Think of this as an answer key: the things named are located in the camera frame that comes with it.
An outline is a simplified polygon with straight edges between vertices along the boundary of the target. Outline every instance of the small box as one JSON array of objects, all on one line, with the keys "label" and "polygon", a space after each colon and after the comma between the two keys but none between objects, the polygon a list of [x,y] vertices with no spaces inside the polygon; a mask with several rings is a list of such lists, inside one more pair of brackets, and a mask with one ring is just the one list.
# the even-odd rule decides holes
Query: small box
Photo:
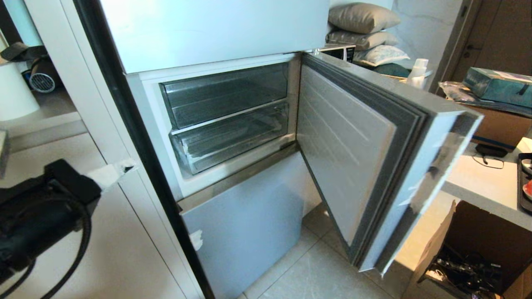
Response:
[{"label": "small box", "polygon": [[470,68],[464,85],[482,99],[532,108],[532,77]]},{"label": "small box", "polygon": [[483,107],[467,107],[484,114],[484,119],[471,139],[475,143],[493,145],[513,152],[521,138],[532,127],[530,118]]}]

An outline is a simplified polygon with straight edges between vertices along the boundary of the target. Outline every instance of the teal box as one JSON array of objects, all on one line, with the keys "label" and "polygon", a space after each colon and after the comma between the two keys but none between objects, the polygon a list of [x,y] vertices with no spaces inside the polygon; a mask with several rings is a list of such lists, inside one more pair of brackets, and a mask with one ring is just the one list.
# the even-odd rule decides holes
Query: teal box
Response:
[{"label": "teal box", "polygon": [[482,99],[532,108],[532,77],[470,68],[464,85]]}]

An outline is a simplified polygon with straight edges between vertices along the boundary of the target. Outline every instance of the white bottle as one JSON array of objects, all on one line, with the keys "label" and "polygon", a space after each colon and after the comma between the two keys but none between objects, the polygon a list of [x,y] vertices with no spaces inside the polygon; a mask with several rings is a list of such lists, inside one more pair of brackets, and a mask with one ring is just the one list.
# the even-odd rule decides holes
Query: white bottle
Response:
[{"label": "white bottle", "polygon": [[406,84],[415,88],[423,89],[425,85],[425,72],[427,71],[427,64],[429,60],[418,58],[415,60],[414,67],[406,79]]}]

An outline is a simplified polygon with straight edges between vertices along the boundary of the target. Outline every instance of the refrigerator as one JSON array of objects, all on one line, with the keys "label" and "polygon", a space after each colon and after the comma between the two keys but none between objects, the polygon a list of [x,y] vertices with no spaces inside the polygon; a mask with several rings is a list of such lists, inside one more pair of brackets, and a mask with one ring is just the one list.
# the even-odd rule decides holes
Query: refrigerator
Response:
[{"label": "refrigerator", "polygon": [[315,197],[384,274],[481,119],[320,53],[328,0],[76,6],[206,297],[281,258]]}]

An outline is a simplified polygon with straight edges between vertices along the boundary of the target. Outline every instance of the bottom refrigerator door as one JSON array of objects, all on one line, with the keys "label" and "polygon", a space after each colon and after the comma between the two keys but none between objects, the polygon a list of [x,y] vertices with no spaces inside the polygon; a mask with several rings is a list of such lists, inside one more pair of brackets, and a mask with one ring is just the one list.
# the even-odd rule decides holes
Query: bottom refrigerator door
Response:
[{"label": "bottom refrigerator door", "polygon": [[296,244],[309,188],[292,145],[178,203],[217,299],[237,298]]}]

